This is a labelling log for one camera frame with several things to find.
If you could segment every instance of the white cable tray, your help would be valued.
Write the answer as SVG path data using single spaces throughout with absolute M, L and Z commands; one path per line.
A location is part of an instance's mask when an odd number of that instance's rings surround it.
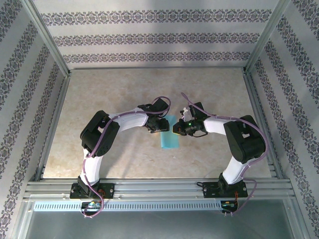
M 82 202 L 35 202 L 36 212 L 75 212 L 81 209 Z M 212 211 L 222 210 L 218 200 L 212 201 L 170 201 L 170 202 L 105 202 L 103 211 L 142 212 L 142 211 Z

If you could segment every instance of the blue block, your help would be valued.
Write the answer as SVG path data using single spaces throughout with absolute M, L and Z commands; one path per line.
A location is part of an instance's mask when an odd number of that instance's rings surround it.
M 173 125 L 177 123 L 175 116 L 165 116 L 169 122 L 169 131 L 160 133 L 160 144 L 162 148 L 179 148 L 178 135 L 173 133 Z

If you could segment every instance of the floral pattern wall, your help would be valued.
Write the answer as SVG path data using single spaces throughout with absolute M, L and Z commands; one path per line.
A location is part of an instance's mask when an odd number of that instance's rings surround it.
M 311 238 L 319 238 L 319 6 L 293 0 L 251 71 Z
M 70 69 L 246 65 L 277 0 L 34 0 Z
M 19 0 L 0 0 L 0 239 L 11 238 L 64 76 Z

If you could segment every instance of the table surface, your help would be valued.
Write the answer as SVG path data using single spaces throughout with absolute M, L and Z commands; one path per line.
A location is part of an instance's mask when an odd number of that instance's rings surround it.
M 80 133 L 99 110 L 120 113 L 167 96 L 169 115 L 187 106 L 180 92 L 205 110 L 222 116 L 253 115 L 240 68 L 148 68 L 74 70 L 44 171 L 44 178 L 77 177 L 83 148 Z M 218 178 L 231 158 L 225 136 L 180 136 L 179 148 L 163 149 L 160 133 L 145 127 L 119 133 L 102 160 L 100 177 Z M 246 177 L 271 177 L 266 160 Z

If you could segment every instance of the marble floor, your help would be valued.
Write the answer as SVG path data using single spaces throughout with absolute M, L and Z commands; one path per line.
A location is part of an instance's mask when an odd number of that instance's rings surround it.
M 180 92 L 201 101 L 212 114 L 253 115 L 240 68 L 159 68 L 74 70 L 46 164 L 44 177 L 77 177 L 83 149 L 80 133 L 96 111 L 120 113 L 151 103 L 157 96 L 172 101 L 169 115 L 180 118 L 187 106 Z M 179 148 L 163 149 L 160 133 L 136 127 L 117 135 L 104 156 L 100 177 L 108 178 L 217 178 L 231 153 L 226 137 L 179 137 Z M 264 160 L 247 170 L 246 177 L 270 177 Z

